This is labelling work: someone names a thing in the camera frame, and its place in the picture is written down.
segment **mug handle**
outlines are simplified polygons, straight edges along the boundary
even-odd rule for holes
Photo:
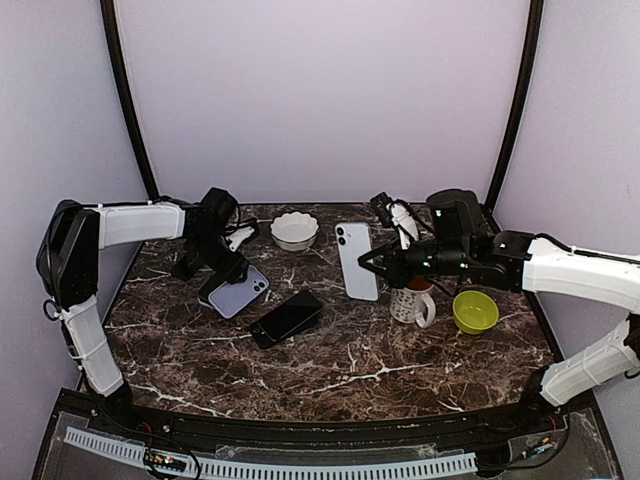
[[[423,294],[420,297],[420,301],[427,307],[427,314],[419,312],[416,314],[416,323],[420,328],[427,328],[430,326],[436,318],[436,303],[428,293]]]

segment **white mug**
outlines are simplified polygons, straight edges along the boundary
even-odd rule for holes
[[[420,328],[428,327],[436,318],[436,304],[429,295],[431,290],[433,285],[426,290],[393,289],[389,305],[391,316],[401,323],[417,323]]]

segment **lime green bowl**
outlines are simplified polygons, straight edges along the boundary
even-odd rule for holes
[[[482,292],[469,290],[453,300],[453,319],[469,335],[480,335],[495,327],[499,317],[496,302]]]

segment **brown marble surface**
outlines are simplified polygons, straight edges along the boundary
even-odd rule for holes
[[[305,252],[284,252],[269,234],[271,219],[293,210],[321,225]],[[522,295],[479,288],[495,299],[501,317],[480,337],[458,331],[452,299],[439,291],[436,323],[424,330],[391,318],[386,291],[376,303],[348,298],[334,225],[368,222],[374,246],[392,238],[367,205],[243,206],[242,214],[260,220],[261,236],[242,252],[271,290],[233,320],[198,303],[210,270],[189,282],[169,275],[181,242],[142,249],[106,325],[137,404],[256,420],[409,418],[515,402],[529,373],[552,362]],[[245,328],[303,288],[324,304],[319,325],[258,348]]]

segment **black frame pole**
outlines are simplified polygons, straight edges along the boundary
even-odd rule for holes
[[[127,70],[124,63],[124,55],[122,53],[122,45],[120,44],[120,35],[118,33],[118,21],[116,17],[116,9],[113,0],[100,0],[102,8],[102,22],[104,24],[104,33],[107,38],[107,47],[109,49],[109,57],[111,58],[111,68],[113,69],[113,78],[116,81],[118,96],[120,97],[120,106],[124,121],[127,124],[129,138],[133,153],[136,156],[138,169],[147,190],[147,195],[151,200],[157,200],[160,197],[156,179],[151,170],[151,163],[147,155],[147,149],[144,146],[140,124],[133,105],[133,97],[129,88],[129,79],[127,78]]]
[[[531,81],[531,73],[533,72],[533,62],[536,56],[536,48],[538,46],[538,36],[540,34],[540,25],[542,23],[542,8],[544,0],[531,0],[529,6],[529,19],[527,21],[527,31],[524,38],[524,47],[522,49],[522,59],[520,60],[520,70],[518,71],[518,80],[516,81],[516,89],[513,94],[513,102],[511,103],[511,111],[509,112],[509,120],[507,128],[504,132],[502,147],[496,162],[496,168],[491,179],[491,186],[487,193],[487,199],[484,202],[489,213],[493,213],[500,196],[500,190],[504,184],[504,179],[509,168],[509,161],[513,153],[513,147],[516,143],[520,121],[522,120],[522,112],[524,104],[527,100],[527,92],[529,90],[529,82]]]

